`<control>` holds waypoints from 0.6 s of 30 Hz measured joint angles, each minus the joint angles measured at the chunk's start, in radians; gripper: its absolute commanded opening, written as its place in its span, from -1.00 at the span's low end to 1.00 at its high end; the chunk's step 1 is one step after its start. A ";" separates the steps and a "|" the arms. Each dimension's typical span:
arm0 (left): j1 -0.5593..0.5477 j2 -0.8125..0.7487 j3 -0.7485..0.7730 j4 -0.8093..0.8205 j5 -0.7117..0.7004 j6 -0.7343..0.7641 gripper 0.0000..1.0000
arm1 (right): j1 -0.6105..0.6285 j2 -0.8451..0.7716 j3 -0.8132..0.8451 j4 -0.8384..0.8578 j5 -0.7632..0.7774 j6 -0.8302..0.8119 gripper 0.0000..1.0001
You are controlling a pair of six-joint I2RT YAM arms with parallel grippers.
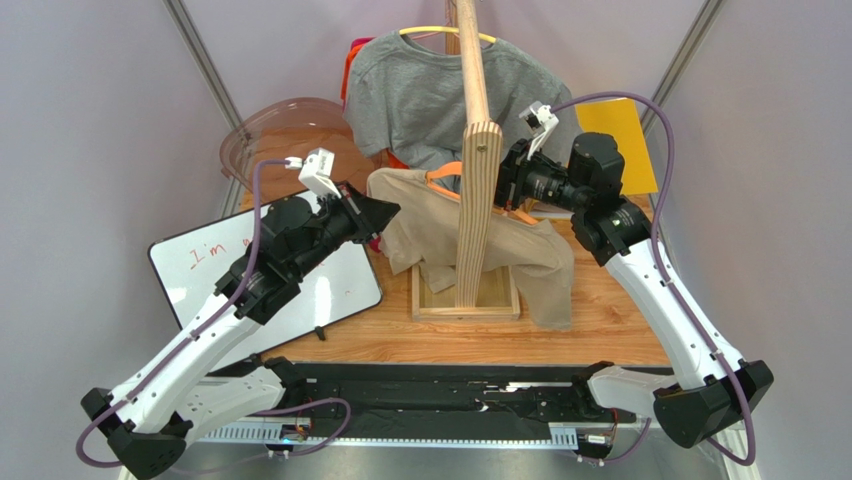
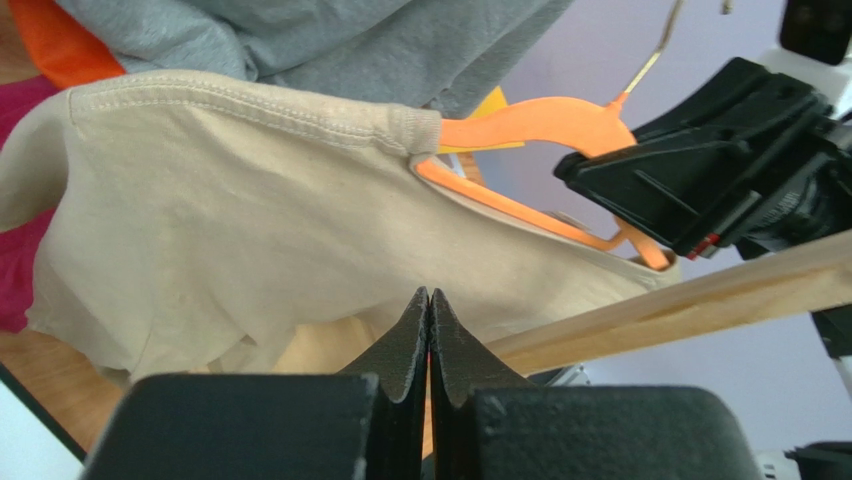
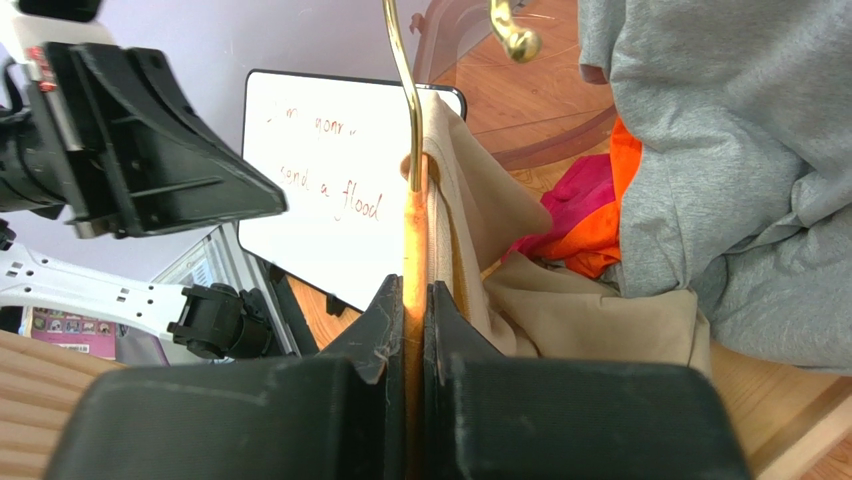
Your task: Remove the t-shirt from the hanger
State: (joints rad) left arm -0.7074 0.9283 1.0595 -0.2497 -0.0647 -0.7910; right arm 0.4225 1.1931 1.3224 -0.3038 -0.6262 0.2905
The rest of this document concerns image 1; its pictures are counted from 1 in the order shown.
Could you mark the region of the orange plastic hanger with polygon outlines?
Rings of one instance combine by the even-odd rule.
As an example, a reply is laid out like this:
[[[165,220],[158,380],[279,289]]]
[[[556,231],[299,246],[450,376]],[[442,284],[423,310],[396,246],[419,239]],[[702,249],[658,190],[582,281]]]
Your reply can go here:
[[[440,168],[427,171],[425,174],[426,185],[433,191],[440,193],[452,200],[461,200],[460,193],[452,189],[452,186],[460,183],[462,174],[462,162],[454,161]],[[504,218],[509,218],[522,224],[536,225],[539,221],[522,210],[505,210],[497,206],[491,207],[491,213]]]

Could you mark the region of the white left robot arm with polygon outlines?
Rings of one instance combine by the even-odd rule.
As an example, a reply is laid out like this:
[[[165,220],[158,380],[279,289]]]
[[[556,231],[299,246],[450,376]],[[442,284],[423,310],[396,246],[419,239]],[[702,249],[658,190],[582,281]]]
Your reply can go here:
[[[294,300],[316,267],[347,243],[377,238],[399,211],[345,182],[315,202],[294,195],[257,207],[245,254],[194,320],[129,379],[82,398],[90,429],[103,434],[115,465],[153,479],[214,430],[251,415],[298,411],[305,380],[285,359],[255,361],[221,384],[207,384],[206,376]]]

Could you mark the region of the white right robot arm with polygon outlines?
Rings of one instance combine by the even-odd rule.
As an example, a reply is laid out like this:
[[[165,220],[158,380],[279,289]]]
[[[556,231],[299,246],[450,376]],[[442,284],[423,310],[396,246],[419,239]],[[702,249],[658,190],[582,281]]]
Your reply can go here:
[[[774,376],[764,361],[745,360],[701,311],[647,215],[622,195],[624,168],[615,139],[603,133],[577,136],[565,166],[521,139],[499,167],[496,206],[535,200],[571,212],[575,238],[636,304],[673,369],[659,375],[594,364],[574,380],[581,406],[648,417],[683,448],[736,424],[753,442],[752,414]]]

